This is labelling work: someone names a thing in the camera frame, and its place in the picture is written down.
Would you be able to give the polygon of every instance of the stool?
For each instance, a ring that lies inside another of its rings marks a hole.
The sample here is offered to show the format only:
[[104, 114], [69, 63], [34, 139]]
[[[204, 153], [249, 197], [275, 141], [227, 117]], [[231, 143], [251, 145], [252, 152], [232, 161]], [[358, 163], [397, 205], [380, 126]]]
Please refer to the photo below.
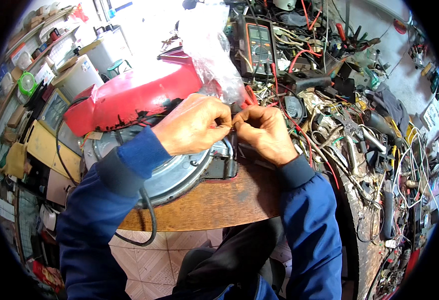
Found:
[[[110, 79], [113, 79], [114, 76], [120, 75], [120, 66], [122, 63], [126, 62], [128, 67], [131, 67], [131, 65], [129, 64], [129, 62], [126, 59], [118, 59], [117, 61], [115, 61], [112, 65], [110, 65], [108, 67], [108, 76]], [[111, 76], [111, 71], [114, 71], [116, 73], [116, 75]]]

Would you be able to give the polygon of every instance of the blue jacket sleeve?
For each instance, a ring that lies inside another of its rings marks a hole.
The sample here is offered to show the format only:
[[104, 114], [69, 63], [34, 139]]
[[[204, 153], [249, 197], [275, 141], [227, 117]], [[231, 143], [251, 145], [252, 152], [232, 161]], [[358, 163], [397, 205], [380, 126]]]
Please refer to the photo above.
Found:
[[146, 127], [93, 165], [74, 190], [56, 227], [68, 299], [130, 299], [127, 276], [108, 243], [137, 203], [144, 180], [168, 158]]
[[281, 218], [291, 248], [288, 299], [341, 299], [342, 243], [329, 182], [304, 156], [280, 168]]

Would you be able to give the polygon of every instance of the wooden table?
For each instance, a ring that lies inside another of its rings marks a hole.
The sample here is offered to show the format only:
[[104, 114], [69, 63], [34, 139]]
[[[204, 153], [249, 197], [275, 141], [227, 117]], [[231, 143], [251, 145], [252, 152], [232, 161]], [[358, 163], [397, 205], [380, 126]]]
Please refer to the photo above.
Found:
[[[278, 216], [279, 202], [274, 171], [240, 164], [236, 178], [202, 182], [180, 199], [155, 208], [157, 231], [198, 231], [256, 222]], [[133, 209], [119, 228], [151, 231], [149, 211]]]

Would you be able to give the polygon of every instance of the red motor cover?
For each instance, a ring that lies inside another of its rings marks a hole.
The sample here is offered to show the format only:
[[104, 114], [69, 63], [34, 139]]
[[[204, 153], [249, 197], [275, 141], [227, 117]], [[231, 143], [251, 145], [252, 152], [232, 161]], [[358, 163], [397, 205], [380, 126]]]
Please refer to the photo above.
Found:
[[76, 99], [89, 98], [69, 108], [63, 119], [76, 136], [116, 130], [174, 108], [202, 86], [191, 59], [156, 60], [79, 93]]

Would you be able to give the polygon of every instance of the person's right hand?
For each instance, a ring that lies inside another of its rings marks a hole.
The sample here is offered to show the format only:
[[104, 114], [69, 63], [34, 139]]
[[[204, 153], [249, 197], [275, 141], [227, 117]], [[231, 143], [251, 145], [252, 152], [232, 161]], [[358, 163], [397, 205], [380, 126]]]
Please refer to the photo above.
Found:
[[232, 123], [238, 137], [277, 167], [286, 165], [298, 156], [278, 108], [251, 105], [236, 114]]

